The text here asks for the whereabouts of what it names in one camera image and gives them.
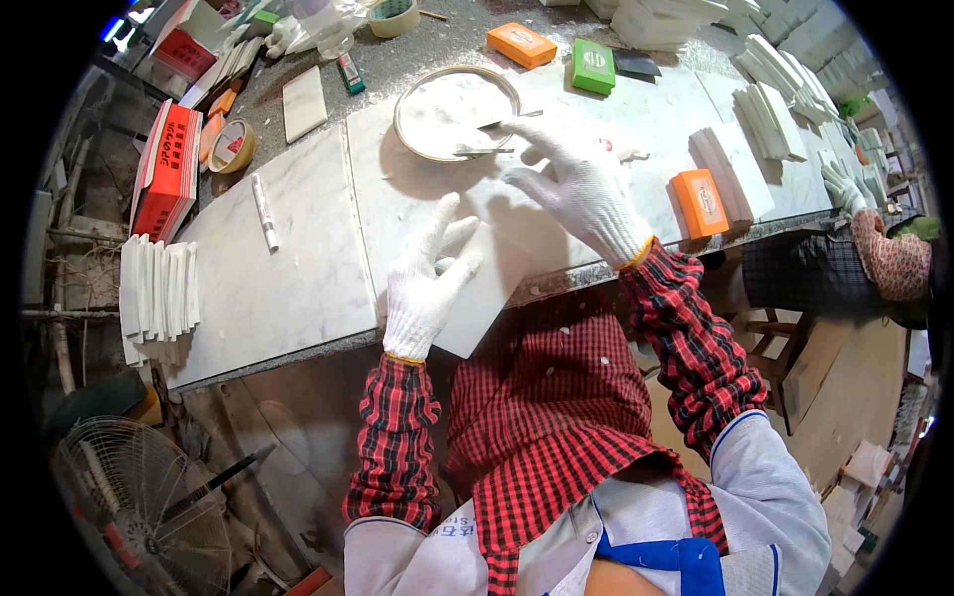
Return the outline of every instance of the electric fan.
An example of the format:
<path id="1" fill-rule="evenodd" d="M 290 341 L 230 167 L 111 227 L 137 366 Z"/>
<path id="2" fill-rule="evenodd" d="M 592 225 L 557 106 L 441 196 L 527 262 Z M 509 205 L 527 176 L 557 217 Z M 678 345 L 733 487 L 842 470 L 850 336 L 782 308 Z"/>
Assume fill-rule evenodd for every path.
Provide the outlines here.
<path id="1" fill-rule="evenodd" d="M 116 564 L 155 596 L 228 593 L 231 550 L 222 507 L 189 458 L 140 422 L 95 417 L 59 445 L 73 513 Z"/>

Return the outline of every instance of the blue collar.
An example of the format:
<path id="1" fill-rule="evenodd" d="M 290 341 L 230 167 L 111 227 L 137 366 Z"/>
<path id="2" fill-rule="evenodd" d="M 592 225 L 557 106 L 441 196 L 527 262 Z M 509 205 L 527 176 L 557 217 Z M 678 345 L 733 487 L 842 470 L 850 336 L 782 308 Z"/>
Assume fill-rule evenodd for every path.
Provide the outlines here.
<path id="1" fill-rule="evenodd" d="M 681 596 L 725 596 L 718 549 L 708 538 L 611 546 L 604 527 L 596 556 L 630 567 L 679 571 Z"/>

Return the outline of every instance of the white powder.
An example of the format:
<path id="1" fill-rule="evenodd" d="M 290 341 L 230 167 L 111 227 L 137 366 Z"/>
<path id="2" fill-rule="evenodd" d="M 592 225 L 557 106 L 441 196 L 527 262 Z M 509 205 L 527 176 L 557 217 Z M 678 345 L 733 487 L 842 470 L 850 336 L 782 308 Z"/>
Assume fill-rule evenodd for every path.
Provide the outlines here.
<path id="1" fill-rule="evenodd" d="M 456 72 L 424 83 L 401 107 L 404 138 L 414 149 L 454 158 L 458 145 L 491 149 L 497 141 L 477 130 L 513 113 L 499 87 L 479 74 Z"/>

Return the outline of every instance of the green box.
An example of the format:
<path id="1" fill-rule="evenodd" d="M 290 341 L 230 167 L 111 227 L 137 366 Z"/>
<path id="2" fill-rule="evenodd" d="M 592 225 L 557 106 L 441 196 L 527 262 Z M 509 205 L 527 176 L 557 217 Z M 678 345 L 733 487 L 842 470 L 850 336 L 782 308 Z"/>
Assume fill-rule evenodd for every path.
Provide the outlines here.
<path id="1" fill-rule="evenodd" d="M 609 95 L 616 86 L 612 50 L 586 39 L 573 42 L 573 87 Z"/>

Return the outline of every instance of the plaid shirt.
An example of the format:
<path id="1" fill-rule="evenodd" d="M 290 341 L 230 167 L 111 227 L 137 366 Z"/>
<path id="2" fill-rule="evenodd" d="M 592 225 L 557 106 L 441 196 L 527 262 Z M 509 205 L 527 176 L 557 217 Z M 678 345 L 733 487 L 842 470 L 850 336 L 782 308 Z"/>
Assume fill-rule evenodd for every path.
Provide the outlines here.
<path id="1" fill-rule="evenodd" d="M 708 461 L 722 428 L 762 407 L 767 391 L 745 366 L 732 328 L 699 294 L 701 276 L 696 259 L 670 256 L 656 242 L 620 282 L 634 326 L 659 356 L 659 380 L 673 392 L 670 414 L 686 444 Z M 455 374 L 446 469 L 473 495 L 491 594 L 514 593 L 521 546 L 609 476 L 652 454 L 685 491 L 693 534 L 729 552 L 709 488 L 675 452 L 652 442 L 649 394 L 622 328 L 595 293 L 588 296 L 582 303 L 557 298 L 536 314 L 504 313 Z M 387 516 L 430 531 L 442 517 L 427 428 L 440 405 L 425 367 L 382 357 L 361 414 L 362 469 L 345 498 L 345 518 Z"/>

